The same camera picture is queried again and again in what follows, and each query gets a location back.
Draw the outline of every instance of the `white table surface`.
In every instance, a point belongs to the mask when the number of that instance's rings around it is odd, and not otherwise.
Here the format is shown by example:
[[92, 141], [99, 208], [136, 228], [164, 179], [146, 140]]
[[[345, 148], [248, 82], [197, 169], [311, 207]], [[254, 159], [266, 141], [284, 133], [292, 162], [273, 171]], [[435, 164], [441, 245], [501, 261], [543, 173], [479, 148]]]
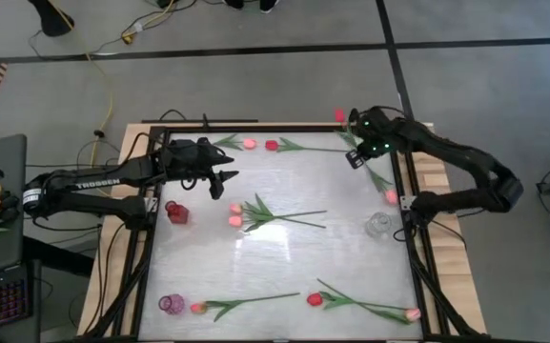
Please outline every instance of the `white table surface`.
[[[174, 133], [173, 139], [229, 133]], [[420, 326], [382, 319], [355, 305], [323, 311], [306, 302], [310, 293], [329, 291], [320, 278], [358, 301], [415, 307], [415, 290], [405, 244], [391, 237], [400, 227], [397, 206], [384, 201], [366, 170], [352, 170], [342, 152], [267, 151], [267, 139], [285, 137], [306, 147], [347, 149], [333, 132], [240, 133], [253, 138], [252, 151], [224, 151], [235, 161], [216, 170], [240, 171], [213, 201], [209, 183], [187, 192], [167, 183], [161, 195], [140, 339], [400, 339], [420, 338]], [[393, 182], [388, 155], [369, 161]], [[230, 227], [229, 207], [255, 193], [274, 214], [326, 210], [299, 217], [327, 229], [275, 220], [251, 233]], [[190, 209], [186, 225], [173, 225], [164, 205], [174, 200]], [[389, 214], [394, 227], [373, 238], [364, 229], [375, 212]], [[217, 309], [180, 315], [158, 309], [162, 295], [179, 293], [191, 303], [235, 300], [282, 293], [301, 295], [243, 304], [214, 323]]]

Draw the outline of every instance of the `wooden table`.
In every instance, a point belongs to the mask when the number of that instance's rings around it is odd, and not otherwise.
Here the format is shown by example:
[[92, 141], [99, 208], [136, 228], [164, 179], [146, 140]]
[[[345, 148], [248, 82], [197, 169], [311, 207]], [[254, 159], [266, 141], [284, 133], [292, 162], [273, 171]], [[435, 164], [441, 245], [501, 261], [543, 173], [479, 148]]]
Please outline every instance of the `wooden table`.
[[[338, 123], [251, 123], [251, 124], [238, 124], [238, 123], [215, 123], [211, 124], [212, 127], [237, 127], [239, 125], [255, 126], [255, 127], [267, 127], [267, 126], [311, 126], [311, 125], [331, 125], [333, 128], [339, 127]], [[122, 161], [128, 155], [131, 150], [131, 145], [134, 138], [141, 132], [149, 133], [152, 127], [178, 127], [178, 128], [200, 128], [202, 124], [197, 123], [182, 123], [182, 124], [130, 124], [127, 127], [122, 142], [121, 153], [119, 160]], [[148, 148], [148, 139], [142, 136], [138, 139], [135, 149], [132, 152], [131, 157], [140, 156], [145, 154]], [[442, 161], [435, 157], [429, 156], [425, 153], [413, 154], [415, 167], [417, 171], [418, 183], [422, 191], [432, 191], [436, 193], [449, 192], [448, 178], [446, 176], [446, 170]], [[402, 179], [404, 186], [406, 187], [406, 193], [410, 193], [409, 190], [409, 175], [405, 166], [404, 159], [399, 156], [399, 163], [401, 166]], [[136, 195], [137, 189], [128, 186], [115, 186], [112, 188], [112, 196], [124, 197], [129, 195]], [[449, 228], [460, 233], [460, 227], [457, 217], [453, 214], [440, 214], [436, 217], [436, 220]], [[105, 270], [105, 260], [107, 248], [112, 242], [113, 235], [116, 229], [122, 224], [120, 219], [115, 216], [108, 216], [103, 223], [103, 229], [101, 232], [101, 246], [100, 246], [100, 261], [101, 269]], [[434, 258], [438, 268], [439, 282], [442, 291], [448, 299], [451, 301], [457, 311], [465, 318], [468, 324], [477, 331], [484, 333], [484, 322], [479, 307], [478, 296], [474, 286], [474, 279], [472, 278], [472, 272], [467, 260], [467, 253], [463, 248], [462, 242], [457, 237], [453, 236], [449, 232], [443, 230], [436, 224], [430, 225], [431, 243], [434, 252]], [[112, 252], [109, 262], [109, 272], [103, 277], [108, 279], [108, 288], [105, 294], [105, 309], [107, 309], [115, 297], [118, 295], [120, 280], [122, 279], [122, 273], [124, 270], [125, 259], [127, 250], [129, 248], [131, 232], [122, 230], [115, 238], [112, 245]], [[140, 233], [139, 241], [142, 242], [145, 239], [145, 233]], [[417, 239], [417, 246], [420, 247], [420, 241]], [[135, 254], [135, 263], [138, 261], [143, 250], [143, 243], [137, 245], [137, 252]], [[97, 307], [99, 299], [99, 278], [97, 264], [94, 264], [92, 268], [91, 282], [88, 288], [86, 301], [84, 303], [84, 309], [82, 312], [82, 318], [80, 320], [78, 334], [82, 334], [88, 327], [94, 312]], [[429, 291], [425, 290], [425, 296], [428, 304], [428, 313], [430, 318], [430, 326], [433, 333], [438, 333], [438, 319], [435, 315], [435, 307], [433, 298]], [[122, 324], [122, 334], [128, 334], [131, 331], [132, 311], [134, 309], [134, 302], [136, 298], [136, 290], [133, 291], [124, 312], [124, 321]]]

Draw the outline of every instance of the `gray floor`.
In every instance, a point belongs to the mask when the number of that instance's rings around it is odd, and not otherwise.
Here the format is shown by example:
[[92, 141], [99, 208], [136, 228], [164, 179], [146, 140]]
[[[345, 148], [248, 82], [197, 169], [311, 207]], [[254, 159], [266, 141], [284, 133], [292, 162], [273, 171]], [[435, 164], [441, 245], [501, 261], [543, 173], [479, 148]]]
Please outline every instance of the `gray floor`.
[[[151, 10], [141, 0], [60, 0], [90, 49], [113, 39], [135, 16]], [[450, 41], [550, 37], [550, 2], [542, 0], [387, 0], [396, 41]], [[0, 1], [0, 57], [30, 56], [27, 38], [38, 29], [25, 1]], [[382, 43], [373, 0], [283, 0], [264, 16], [256, 4], [238, 12], [201, 1], [146, 31], [130, 47], [106, 51], [158, 51]], [[45, 54], [80, 52], [71, 35], [44, 36]], [[534, 184], [550, 169], [550, 46], [402, 50], [399, 58], [418, 120], [438, 133], [491, 152], [521, 178], [526, 192], [508, 214], [462, 219], [479, 301], [489, 333], [550, 341], [550, 216]], [[107, 129], [119, 145], [128, 123], [175, 108], [191, 118], [329, 121], [337, 108], [398, 106], [384, 50], [161, 58], [102, 62], [115, 93]], [[74, 163], [107, 110], [107, 94], [85, 62], [13, 64], [0, 89], [0, 137], [23, 132], [31, 163]], [[87, 162], [90, 152], [81, 156]], [[115, 156], [103, 148], [99, 160]], [[28, 171], [34, 177], [37, 170]], [[449, 168], [454, 189], [471, 186]], [[89, 215], [59, 215], [53, 226], [82, 227]], [[55, 241], [31, 225], [27, 234]], [[62, 244], [93, 246], [86, 237]], [[67, 307], [86, 281], [58, 272], [46, 303], [45, 339], [69, 336]], [[82, 299], [76, 301], [80, 311]]]

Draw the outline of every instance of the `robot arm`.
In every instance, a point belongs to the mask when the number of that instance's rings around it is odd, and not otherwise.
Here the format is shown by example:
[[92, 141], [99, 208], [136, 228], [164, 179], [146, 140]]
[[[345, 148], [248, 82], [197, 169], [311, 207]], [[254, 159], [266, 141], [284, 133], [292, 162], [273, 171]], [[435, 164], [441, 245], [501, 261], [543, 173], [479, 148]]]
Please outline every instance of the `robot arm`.
[[23, 193], [24, 211], [33, 218], [48, 217], [57, 212], [74, 211], [117, 215], [130, 230], [145, 230], [153, 225], [149, 206], [143, 197], [124, 199], [74, 193], [111, 185], [150, 187], [167, 181], [209, 180], [211, 197], [224, 192], [224, 181], [238, 171], [214, 172], [213, 166], [234, 160], [209, 143], [207, 138], [176, 140], [141, 157], [127, 159], [119, 166], [78, 171], [53, 171], [35, 177]]
[[484, 208], [489, 212], [509, 212], [523, 192], [516, 176], [495, 157], [476, 148], [441, 138], [424, 125], [403, 117], [389, 119], [381, 107], [352, 110], [351, 132], [363, 139], [356, 151], [347, 153], [354, 169], [370, 158], [390, 151], [422, 151], [469, 172], [476, 188], [437, 195], [421, 192], [411, 205], [416, 224], [429, 223], [438, 212]]

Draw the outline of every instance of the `yellow cable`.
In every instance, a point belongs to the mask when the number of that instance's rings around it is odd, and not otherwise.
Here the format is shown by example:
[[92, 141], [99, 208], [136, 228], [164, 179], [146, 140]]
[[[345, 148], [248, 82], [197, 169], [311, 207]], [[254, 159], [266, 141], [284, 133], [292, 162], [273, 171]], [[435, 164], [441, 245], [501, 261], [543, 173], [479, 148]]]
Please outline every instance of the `yellow cable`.
[[[67, 16], [63, 13], [62, 10], [60, 10], [53, 2], [52, 0], [48, 0], [48, 2], [54, 7], [54, 9], [58, 12], [58, 14], [61, 16], [61, 18], [63, 18], [63, 20], [65, 21], [65, 24], [67, 24], [67, 26], [73, 30], [73, 25], [70, 23], [70, 21], [67, 19]], [[113, 90], [112, 90], [112, 83], [110, 82], [110, 78], [108, 77], [108, 75], [105, 73], [105, 71], [103, 71], [103, 69], [96, 63], [92, 60], [91, 58], [91, 55], [88, 53], [88, 48], [86, 47], [86, 44], [84, 43], [84, 41], [81, 39], [81, 37], [79, 35], [77, 35], [77, 38], [78, 38], [78, 41], [80, 42], [80, 44], [82, 45], [82, 48], [84, 49], [84, 54], [86, 55], [86, 58], [92, 62], [92, 64], [99, 70], [99, 72], [101, 73], [101, 75], [103, 76], [103, 81], [105, 82], [105, 87], [107, 88], [108, 90], [108, 93], [110, 94], [110, 108], [108, 109], [107, 111], [107, 116], [105, 117], [105, 120], [103, 120], [103, 122], [101, 123], [101, 127], [99, 128], [99, 130], [103, 131], [105, 129], [105, 127], [107, 126], [107, 124], [109, 123], [110, 119], [112, 118], [112, 115], [113, 115]], [[91, 166], [94, 166], [94, 162], [95, 162], [95, 159], [96, 159], [96, 146], [98, 144], [98, 140], [95, 140], [94, 143], [92, 144], [92, 154], [91, 154]], [[106, 196], [110, 196], [109, 194], [107, 194], [106, 192], [103, 192], [101, 191], [100, 189], [97, 189], [99, 192], [101, 192], [101, 194], [103, 195], [106, 195]]]
[[[145, 22], [145, 24], [141, 25], [141, 27], [143, 27], [143, 28], [147, 27], [148, 25], [150, 25], [150, 23], [154, 22], [155, 20], [158, 20], [158, 19], [162, 18], [165, 14], [167, 14], [167, 12], [169, 12], [169, 10], [174, 10], [174, 8], [177, 6], [178, 2], [179, 2], [178, 0], [177, 1], [171, 0], [171, 2], [169, 3], [169, 6], [167, 6], [167, 8], [165, 8], [161, 13], [157, 14], [152, 19]], [[123, 32], [122, 37], [132, 36], [132, 35], [137, 34], [137, 33], [138, 32], [136, 30], [132, 31], [132, 32], [128, 32], [128, 33]]]

